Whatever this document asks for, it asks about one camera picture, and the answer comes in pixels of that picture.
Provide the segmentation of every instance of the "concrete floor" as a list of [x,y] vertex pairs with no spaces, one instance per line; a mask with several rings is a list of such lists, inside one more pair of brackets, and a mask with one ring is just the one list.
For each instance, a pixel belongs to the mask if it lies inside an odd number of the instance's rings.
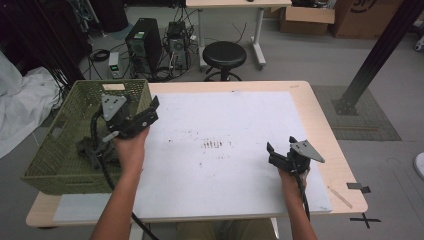
[[[162,28],[174,14],[175,10],[167,8],[127,10],[130,22],[134,23],[138,17],[154,17]],[[214,39],[237,40],[240,35],[231,23],[234,21],[238,29],[243,29],[240,14],[234,20],[221,19],[219,25],[207,24],[205,33]],[[283,34],[278,31],[277,21],[266,20],[260,41],[267,66],[259,71],[249,45],[255,23],[251,21],[252,12],[244,14],[250,17],[246,17],[249,20],[240,45],[246,49],[248,59],[233,70],[244,81],[306,80],[311,85],[348,85],[375,43],[375,40],[335,39],[330,35]],[[197,24],[195,14],[191,20]],[[112,34],[106,38],[92,37],[94,49],[110,49],[124,42]],[[312,224],[320,239],[423,239],[424,181],[412,165],[415,156],[424,151],[424,54],[413,50],[416,41],[416,36],[406,35],[369,87],[402,141],[339,141],[357,181],[371,189],[371,193],[365,194],[369,207],[367,218],[381,222],[371,222],[368,229],[365,222],[350,221],[350,218],[362,218],[361,214],[313,216]],[[126,46],[119,51],[126,51]],[[81,61],[82,70],[87,66],[86,59]],[[106,62],[96,63],[96,67],[101,75],[107,76]],[[204,76],[196,60],[187,74],[173,81],[202,81]],[[91,78],[98,78],[94,71]],[[0,239],[86,239],[93,229],[92,226],[36,229],[25,224],[37,191],[19,177],[46,131],[47,128],[40,127],[0,159]],[[278,227],[280,239],[291,239],[288,219],[278,219]],[[152,230],[161,239],[175,239],[175,224],[152,224]]]

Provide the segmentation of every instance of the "basket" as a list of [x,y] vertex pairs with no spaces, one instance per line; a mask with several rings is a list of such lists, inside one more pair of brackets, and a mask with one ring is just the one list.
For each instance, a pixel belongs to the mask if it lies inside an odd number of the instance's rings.
[[[77,81],[21,177],[24,182],[51,195],[111,192],[102,171],[92,169],[76,147],[78,141],[90,136],[90,120],[100,107],[102,93],[131,96],[131,114],[147,109],[152,101],[146,80]],[[105,125],[99,119],[98,128]],[[108,170],[117,182],[121,169],[108,166]]]

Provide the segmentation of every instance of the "table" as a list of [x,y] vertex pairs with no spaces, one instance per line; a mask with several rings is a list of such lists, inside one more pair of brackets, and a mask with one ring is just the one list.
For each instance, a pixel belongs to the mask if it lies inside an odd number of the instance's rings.
[[[291,93],[309,142],[327,160],[319,164],[333,211],[330,214],[362,213],[368,208],[360,190],[347,188],[346,183],[356,180],[346,162],[340,146],[318,104],[318,101],[305,81],[262,81],[262,82],[187,82],[152,83],[152,94],[184,92],[230,92],[230,91],[288,91]],[[52,221],[61,196],[39,193],[27,216],[26,222],[33,227],[81,225],[78,222]]]
[[207,66],[203,60],[203,50],[205,49],[205,40],[202,36],[203,33],[203,18],[202,12],[204,8],[232,8],[232,7],[256,7],[258,8],[258,16],[256,21],[255,36],[251,37],[253,49],[259,62],[259,66],[262,69],[266,65],[265,57],[262,53],[261,46],[259,45],[259,37],[261,34],[262,19],[264,15],[265,7],[285,7],[290,6],[292,3],[290,0],[254,0],[248,2],[247,0],[187,0],[186,5],[188,8],[198,9],[199,18],[199,60],[200,67],[204,68]]

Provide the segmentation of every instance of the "black stool seat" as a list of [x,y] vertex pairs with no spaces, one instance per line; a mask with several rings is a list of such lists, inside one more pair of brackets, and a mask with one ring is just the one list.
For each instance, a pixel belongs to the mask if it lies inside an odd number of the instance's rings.
[[214,42],[206,46],[203,50],[203,60],[211,66],[207,71],[208,74],[212,68],[218,68],[221,71],[209,74],[205,78],[205,82],[212,81],[210,78],[214,75],[221,74],[221,81],[229,81],[229,76],[236,77],[241,81],[240,77],[230,73],[230,70],[243,65],[246,61],[246,51],[240,45],[232,42]]

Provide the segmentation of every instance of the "white cloth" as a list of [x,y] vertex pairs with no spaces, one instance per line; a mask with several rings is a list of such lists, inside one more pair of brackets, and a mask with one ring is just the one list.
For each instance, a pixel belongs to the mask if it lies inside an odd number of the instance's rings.
[[0,158],[12,151],[59,105],[59,86],[43,67],[25,77],[0,54],[0,82],[6,94],[0,96]]

